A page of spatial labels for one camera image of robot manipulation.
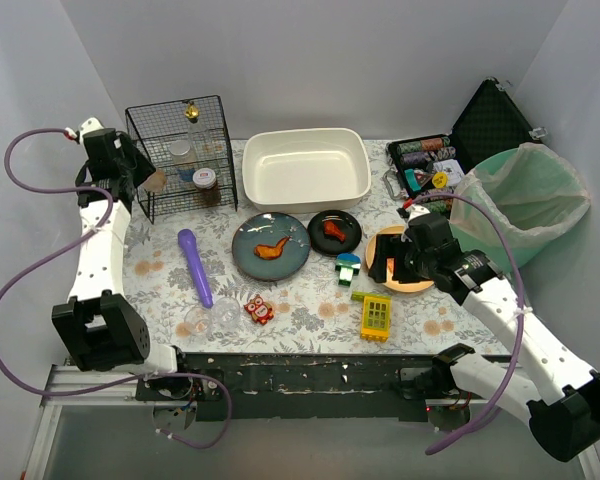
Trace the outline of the yellow bear plate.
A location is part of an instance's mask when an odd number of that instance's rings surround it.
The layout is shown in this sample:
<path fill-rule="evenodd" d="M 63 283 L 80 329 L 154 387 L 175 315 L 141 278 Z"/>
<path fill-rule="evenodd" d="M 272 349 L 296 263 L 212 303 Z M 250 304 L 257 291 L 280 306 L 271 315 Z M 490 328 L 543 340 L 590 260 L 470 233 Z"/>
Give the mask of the yellow bear plate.
<path fill-rule="evenodd" d="M 373 234 L 368 240 L 365 247 L 365 268 L 369 270 L 371 263 L 374 257 L 374 247 L 375 247 L 375 237 L 378 234 L 400 234 L 403 231 L 403 227 L 400 225 L 392 225 L 385 228 L 380 229 L 376 234 Z M 399 284 L 396 281 L 392 280 L 392 274 L 387 270 L 387 281 L 383 283 L 383 286 L 387 289 L 400 292 L 400 293 L 409 293 L 415 294 L 418 292 L 422 292 L 433 286 L 431 281 L 421 281 L 414 284 Z"/>

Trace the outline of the silver lid spice jar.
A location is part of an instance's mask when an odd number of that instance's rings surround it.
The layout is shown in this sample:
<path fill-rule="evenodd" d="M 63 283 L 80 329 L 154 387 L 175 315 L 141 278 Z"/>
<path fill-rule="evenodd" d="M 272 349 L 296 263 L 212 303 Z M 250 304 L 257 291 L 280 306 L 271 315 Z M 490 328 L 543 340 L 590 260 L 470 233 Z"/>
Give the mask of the silver lid spice jar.
<path fill-rule="evenodd" d="M 169 153 L 180 180 L 191 183 L 197 157 L 190 142 L 184 139 L 172 142 L 169 145 Z"/>

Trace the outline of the glass bottle gold stopper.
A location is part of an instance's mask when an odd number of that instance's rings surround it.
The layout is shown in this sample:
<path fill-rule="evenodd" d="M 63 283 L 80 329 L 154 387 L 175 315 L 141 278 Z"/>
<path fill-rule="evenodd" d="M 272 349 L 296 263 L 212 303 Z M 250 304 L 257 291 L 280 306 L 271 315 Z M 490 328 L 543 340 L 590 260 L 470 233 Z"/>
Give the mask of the glass bottle gold stopper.
<path fill-rule="evenodd" d="M 204 152 L 207 144 L 207 129 L 201 120 L 200 111 L 193 101 L 186 103 L 184 117 L 187 121 L 190 143 L 200 152 Z"/>

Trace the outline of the brown spice jar white lid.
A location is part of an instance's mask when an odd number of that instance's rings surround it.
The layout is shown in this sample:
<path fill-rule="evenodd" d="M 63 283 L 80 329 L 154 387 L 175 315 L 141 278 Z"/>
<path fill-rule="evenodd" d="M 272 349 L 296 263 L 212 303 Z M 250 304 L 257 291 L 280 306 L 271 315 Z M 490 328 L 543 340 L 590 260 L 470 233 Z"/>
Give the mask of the brown spice jar white lid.
<path fill-rule="evenodd" d="M 205 205 L 215 206 L 220 203 L 221 194 L 217 175 L 212 168 L 205 167 L 196 170 L 192 176 L 192 182 Z"/>

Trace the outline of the pink lid spice jar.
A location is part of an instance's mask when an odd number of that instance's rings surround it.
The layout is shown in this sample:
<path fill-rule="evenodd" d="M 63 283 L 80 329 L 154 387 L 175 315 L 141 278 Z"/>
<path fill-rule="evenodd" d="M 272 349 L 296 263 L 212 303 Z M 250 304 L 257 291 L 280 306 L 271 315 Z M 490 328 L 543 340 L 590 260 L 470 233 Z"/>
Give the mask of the pink lid spice jar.
<path fill-rule="evenodd" d="M 157 169 L 152 175 L 150 175 L 142 187 L 150 193 L 159 194 L 167 185 L 167 177 L 163 170 Z"/>

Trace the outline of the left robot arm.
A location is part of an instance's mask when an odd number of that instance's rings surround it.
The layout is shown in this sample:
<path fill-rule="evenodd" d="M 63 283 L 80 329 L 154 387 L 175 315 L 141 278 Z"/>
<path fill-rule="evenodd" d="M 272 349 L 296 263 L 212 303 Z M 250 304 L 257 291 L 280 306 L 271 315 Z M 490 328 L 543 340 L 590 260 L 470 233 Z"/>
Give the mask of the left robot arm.
<path fill-rule="evenodd" d="M 178 370 L 178 350 L 154 344 L 123 288 L 125 236 L 139 185 L 156 171 L 130 137 L 91 117 L 77 130 L 87 160 L 76 177 L 81 231 L 88 235 L 68 299 L 52 323 L 82 371 L 157 375 Z"/>

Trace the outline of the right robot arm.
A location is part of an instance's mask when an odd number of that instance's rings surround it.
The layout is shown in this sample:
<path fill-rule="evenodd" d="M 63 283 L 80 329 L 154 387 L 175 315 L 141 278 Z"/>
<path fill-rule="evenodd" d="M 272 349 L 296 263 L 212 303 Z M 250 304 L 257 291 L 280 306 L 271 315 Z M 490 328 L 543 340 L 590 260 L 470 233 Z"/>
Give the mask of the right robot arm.
<path fill-rule="evenodd" d="M 406 211 L 398 234 L 379 234 L 369 269 L 377 283 L 430 281 L 480 320 L 511 354 L 502 368 L 458 344 L 433 360 L 441 389 L 462 389 L 525 423 L 540 447 L 568 462 L 600 440 L 600 372 L 567 348 L 480 250 L 462 250 L 449 221 Z"/>

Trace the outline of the yellow window toy block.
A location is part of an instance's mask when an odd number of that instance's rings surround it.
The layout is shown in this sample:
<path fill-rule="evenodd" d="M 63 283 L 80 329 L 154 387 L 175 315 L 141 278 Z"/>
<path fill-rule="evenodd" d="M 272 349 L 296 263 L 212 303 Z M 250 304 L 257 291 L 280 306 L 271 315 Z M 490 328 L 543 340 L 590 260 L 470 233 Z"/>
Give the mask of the yellow window toy block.
<path fill-rule="evenodd" d="M 353 291 L 351 299 L 362 304 L 360 338 L 385 343 L 390 336 L 391 298 L 375 293 Z"/>

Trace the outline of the black small plate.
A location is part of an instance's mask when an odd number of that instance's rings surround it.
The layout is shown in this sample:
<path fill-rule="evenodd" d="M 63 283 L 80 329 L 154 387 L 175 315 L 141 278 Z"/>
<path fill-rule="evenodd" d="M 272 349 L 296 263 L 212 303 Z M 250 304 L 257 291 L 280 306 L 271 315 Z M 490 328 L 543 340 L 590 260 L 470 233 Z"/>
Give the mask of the black small plate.
<path fill-rule="evenodd" d="M 353 252 L 362 240 L 362 228 L 356 218 L 341 210 L 316 214 L 307 226 L 311 247 L 319 254 L 336 257 Z"/>

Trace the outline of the red drumstick toy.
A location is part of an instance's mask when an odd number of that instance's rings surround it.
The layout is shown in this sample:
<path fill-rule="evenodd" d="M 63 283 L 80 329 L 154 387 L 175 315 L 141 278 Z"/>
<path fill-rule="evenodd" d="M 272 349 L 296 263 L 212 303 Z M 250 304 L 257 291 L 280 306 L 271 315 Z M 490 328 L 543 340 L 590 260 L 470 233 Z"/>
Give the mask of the red drumstick toy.
<path fill-rule="evenodd" d="M 337 239 L 340 243 L 346 241 L 346 233 L 343 232 L 337 223 L 332 220 L 323 222 L 323 233 L 326 237 Z"/>

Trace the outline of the black poker chip case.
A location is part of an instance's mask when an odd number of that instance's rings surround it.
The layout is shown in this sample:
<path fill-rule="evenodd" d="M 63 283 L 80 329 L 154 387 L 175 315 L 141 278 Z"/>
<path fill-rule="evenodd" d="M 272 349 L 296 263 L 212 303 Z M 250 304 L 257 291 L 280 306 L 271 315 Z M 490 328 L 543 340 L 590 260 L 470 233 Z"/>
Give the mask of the black poker chip case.
<path fill-rule="evenodd" d="M 453 160 L 463 173 L 522 143 L 540 143 L 546 130 L 534 128 L 493 77 L 482 81 L 448 133 L 396 140 L 386 145 L 389 169 L 382 181 L 389 196 L 404 201 L 435 189 L 434 164 Z"/>

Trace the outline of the white rectangular basin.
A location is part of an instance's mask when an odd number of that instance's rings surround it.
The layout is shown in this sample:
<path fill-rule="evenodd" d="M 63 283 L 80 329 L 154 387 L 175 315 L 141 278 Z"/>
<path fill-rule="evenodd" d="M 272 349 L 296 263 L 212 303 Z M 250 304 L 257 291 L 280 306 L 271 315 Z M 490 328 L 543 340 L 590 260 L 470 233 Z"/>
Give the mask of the white rectangular basin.
<path fill-rule="evenodd" d="M 262 212 L 344 210 L 371 189 L 367 151 L 348 128 L 254 135 L 244 146 L 241 171 L 246 197 Z"/>

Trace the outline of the blue ceramic plate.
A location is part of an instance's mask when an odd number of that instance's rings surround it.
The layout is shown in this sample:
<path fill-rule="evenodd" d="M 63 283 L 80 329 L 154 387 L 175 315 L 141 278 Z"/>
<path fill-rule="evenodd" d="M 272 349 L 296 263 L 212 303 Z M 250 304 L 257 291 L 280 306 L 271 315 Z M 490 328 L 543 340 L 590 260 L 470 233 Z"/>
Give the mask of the blue ceramic plate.
<path fill-rule="evenodd" d="M 284 213 L 262 213 L 244 221 L 232 239 L 238 270 L 255 280 L 277 282 L 297 273 L 311 250 L 302 222 Z"/>

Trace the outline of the red owl toy block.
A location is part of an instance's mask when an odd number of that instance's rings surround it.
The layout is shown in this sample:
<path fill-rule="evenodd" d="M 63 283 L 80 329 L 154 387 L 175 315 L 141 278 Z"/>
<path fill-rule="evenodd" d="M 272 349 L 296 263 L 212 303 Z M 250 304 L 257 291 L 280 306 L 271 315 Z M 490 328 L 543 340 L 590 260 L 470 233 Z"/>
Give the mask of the red owl toy block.
<path fill-rule="evenodd" d="M 260 295 L 255 295 L 244 305 L 245 311 L 251 319 L 260 325 L 266 325 L 274 318 L 274 309 Z"/>

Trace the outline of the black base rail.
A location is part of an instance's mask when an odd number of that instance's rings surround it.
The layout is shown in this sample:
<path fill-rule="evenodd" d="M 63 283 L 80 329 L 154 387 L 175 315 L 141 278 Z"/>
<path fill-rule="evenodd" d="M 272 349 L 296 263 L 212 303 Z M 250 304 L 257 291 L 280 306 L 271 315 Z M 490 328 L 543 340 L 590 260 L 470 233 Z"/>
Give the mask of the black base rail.
<path fill-rule="evenodd" d="M 189 405 L 199 421 L 396 418 L 425 422 L 431 412 L 461 420 L 482 400 L 435 378 L 431 355 L 187 353 L 176 396 L 139 382 L 135 398 Z"/>

